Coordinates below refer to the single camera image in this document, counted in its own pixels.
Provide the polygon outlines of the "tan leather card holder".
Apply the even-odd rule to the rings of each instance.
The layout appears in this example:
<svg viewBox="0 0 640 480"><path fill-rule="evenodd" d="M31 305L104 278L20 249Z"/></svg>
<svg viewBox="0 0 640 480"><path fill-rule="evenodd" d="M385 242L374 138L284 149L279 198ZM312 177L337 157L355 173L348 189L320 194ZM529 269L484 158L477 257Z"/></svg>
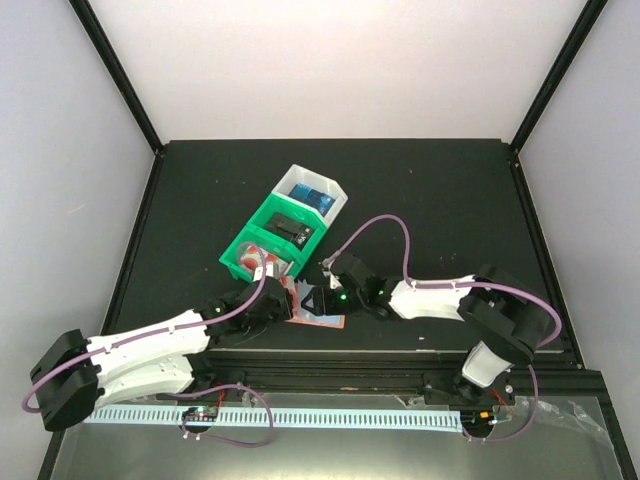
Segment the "tan leather card holder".
<svg viewBox="0 0 640 480"><path fill-rule="evenodd" d="M280 282L293 298L293 318L287 320L287 323L333 329L344 328L346 320L344 315L314 315L301 307L301 300L311 292L312 285L306 281L295 281L291 276L281 277Z"/></svg>

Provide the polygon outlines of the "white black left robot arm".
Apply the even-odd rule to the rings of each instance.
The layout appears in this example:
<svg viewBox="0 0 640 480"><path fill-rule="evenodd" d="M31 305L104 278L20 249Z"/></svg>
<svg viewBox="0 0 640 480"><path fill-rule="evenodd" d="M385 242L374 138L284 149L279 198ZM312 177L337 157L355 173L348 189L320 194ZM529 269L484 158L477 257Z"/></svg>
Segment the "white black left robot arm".
<svg viewBox="0 0 640 480"><path fill-rule="evenodd" d="M295 282L266 276L168 320L119 334L61 334L30 372L22 401L48 432L75 426L107 405L157 394L207 397L213 372L196 355L224 342L288 321L295 310Z"/></svg>

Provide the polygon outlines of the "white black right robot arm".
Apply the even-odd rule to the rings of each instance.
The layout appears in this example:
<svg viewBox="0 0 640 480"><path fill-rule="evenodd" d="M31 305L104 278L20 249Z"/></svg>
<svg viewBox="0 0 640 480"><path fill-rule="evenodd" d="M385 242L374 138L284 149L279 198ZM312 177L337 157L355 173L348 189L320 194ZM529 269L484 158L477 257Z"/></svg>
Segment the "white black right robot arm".
<svg viewBox="0 0 640 480"><path fill-rule="evenodd" d="M324 273L325 283L299 295L301 309L316 317L368 313L379 320L451 320L473 331L478 341L460 370L426 382L428 391L460 405L481 404L501 375L529 365L557 325L544 302L492 266L452 280L406 280L377 275L342 253Z"/></svg>

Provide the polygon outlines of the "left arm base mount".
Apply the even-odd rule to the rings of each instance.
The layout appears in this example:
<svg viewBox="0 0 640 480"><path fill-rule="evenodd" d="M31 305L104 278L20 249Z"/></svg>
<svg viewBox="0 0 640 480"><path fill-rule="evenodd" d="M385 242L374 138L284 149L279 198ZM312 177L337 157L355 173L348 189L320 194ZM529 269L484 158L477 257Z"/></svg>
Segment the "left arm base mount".
<svg viewBox="0 0 640 480"><path fill-rule="evenodd" d="M212 402L221 394L227 399L241 398L249 391L246 374L241 370L218 371L213 374L198 375L184 391L163 393L171 399Z"/></svg>

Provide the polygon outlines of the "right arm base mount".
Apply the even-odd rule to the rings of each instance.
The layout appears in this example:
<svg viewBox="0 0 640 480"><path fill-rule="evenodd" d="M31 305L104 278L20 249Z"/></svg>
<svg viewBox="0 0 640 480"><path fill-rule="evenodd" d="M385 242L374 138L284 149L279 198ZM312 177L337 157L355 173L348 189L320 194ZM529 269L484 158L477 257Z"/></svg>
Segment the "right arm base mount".
<svg viewBox="0 0 640 480"><path fill-rule="evenodd" d="M423 375L423 385L419 392L427 404L455 408L488 408L498 405L500 399L508 406L515 404L515 388L505 374L498 376L489 387L480 387L461 374L429 371Z"/></svg>

